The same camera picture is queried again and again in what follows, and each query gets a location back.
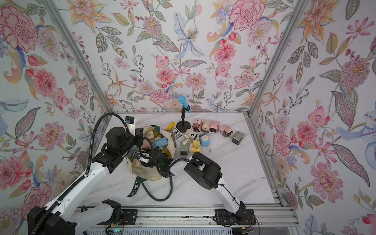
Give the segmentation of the cream canvas tote bag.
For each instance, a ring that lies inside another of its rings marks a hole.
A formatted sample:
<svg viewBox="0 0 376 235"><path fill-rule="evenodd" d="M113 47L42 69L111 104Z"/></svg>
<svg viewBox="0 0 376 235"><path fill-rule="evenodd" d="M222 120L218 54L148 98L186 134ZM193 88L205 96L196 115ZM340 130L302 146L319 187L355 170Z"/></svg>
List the cream canvas tote bag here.
<svg viewBox="0 0 376 235"><path fill-rule="evenodd" d="M139 188L142 187L152 200L166 201L173 191L170 165L175 160L176 138L172 131L162 129L157 125L138 128L136 134L143 139L142 145L133 147L127 155L130 173L137 176L128 197L135 196ZM162 177L169 179L170 190L165 198L159 199L148 190L145 181L157 181Z"/></svg>

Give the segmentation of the blue pencil sharpener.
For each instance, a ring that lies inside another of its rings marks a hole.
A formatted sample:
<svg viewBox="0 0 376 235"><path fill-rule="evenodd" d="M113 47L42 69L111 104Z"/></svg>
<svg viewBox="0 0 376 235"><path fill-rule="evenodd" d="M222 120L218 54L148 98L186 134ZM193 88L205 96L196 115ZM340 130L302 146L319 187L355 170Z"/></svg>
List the blue pencil sharpener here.
<svg viewBox="0 0 376 235"><path fill-rule="evenodd" d="M200 145L202 147L209 147L210 146L210 138L205 133L199 135L199 141L200 141Z"/></svg>
<svg viewBox="0 0 376 235"><path fill-rule="evenodd" d="M166 137L157 138L154 140L155 147L164 148L168 145L168 139Z"/></svg>

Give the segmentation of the yellow pencil sharpener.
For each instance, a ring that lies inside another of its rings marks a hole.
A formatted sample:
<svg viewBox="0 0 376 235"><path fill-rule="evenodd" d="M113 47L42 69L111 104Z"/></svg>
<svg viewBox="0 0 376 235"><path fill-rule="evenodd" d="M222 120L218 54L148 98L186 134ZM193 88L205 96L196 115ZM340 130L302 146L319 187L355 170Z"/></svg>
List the yellow pencil sharpener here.
<svg viewBox="0 0 376 235"><path fill-rule="evenodd" d="M160 133L157 130L151 130L146 133L146 137L150 140L154 140L156 138L160 138Z"/></svg>
<svg viewBox="0 0 376 235"><path fill-rule="evenodd" d="M193 140L192 143L190 144L189 151L191 153L196 153L196 152L202 153L202 150L200 148L200 141Z"/></svg>

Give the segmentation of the light green pencil sharpener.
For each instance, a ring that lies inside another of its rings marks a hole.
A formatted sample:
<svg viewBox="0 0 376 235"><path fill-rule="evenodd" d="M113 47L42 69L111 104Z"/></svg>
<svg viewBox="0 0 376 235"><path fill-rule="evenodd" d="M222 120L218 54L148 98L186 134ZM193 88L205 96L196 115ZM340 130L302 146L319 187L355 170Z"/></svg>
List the light green pencil sharpener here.
<svg viewBox="0 0 376 235"><path fill-rule="evenodd" d="M181 155L188 155L188 153L190 152L190 144L191 144L191 141L186 139L186 140L182 140L180 142L180 154Z"/></svg>

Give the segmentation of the dark green pencil sharpener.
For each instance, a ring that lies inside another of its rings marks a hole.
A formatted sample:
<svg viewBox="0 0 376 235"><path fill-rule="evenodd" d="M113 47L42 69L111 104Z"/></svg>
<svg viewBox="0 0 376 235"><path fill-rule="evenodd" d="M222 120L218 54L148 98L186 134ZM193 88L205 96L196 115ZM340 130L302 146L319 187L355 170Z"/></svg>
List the dark green pencil sharpener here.
<svg viewBox="0 0 376 235"><path fill-rule="evenodd" d="M236 145L240 145L240 143L244 140L245 138L245 134L243 132L240 132L240 131L236 131L233 135L232 135L232 143L236 144Z"/></svg>

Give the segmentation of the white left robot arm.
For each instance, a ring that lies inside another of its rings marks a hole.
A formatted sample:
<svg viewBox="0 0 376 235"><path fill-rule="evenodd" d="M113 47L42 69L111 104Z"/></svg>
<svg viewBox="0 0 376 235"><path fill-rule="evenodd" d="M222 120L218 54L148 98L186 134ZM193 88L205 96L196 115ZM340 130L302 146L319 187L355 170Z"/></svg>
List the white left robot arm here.
<svg viewBox="0 0 376 235"><path fill-rule="evenodd" d="M93 155L95 136L91 137L85 172L45 206L36 206L28 213L30 235L79 235L102 222L114 225L121 221L121 204L110 199L81 214L74 214L89 193L121 164L130 150L143 143L142 136L136 133L135 117L113 116L122 125L112 128L105 135L107 142L96 156Z"/></svg>

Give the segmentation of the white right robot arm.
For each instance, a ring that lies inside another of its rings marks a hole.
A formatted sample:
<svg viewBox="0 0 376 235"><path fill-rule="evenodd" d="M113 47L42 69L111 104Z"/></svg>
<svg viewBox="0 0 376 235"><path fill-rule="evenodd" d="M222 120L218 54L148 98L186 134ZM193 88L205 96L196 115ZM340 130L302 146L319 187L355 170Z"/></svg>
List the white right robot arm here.
<svg viewBox="0 0 376 235"><path fill-rule="evenodd" d="M173 187L172 177L180 168L190 176L202 188L213 191L222 202L224 209L216 209L212 220L220 226L231 227L233 225L259 225L252 209L247 209L242 201L237 201L225 184L221 167L200 152L195 152L191 158L171 159L165 155L151 140L144 138L150 147L139 147L140 157L156 167L157 172L163 178L168 178L170 187Z"/></svg>

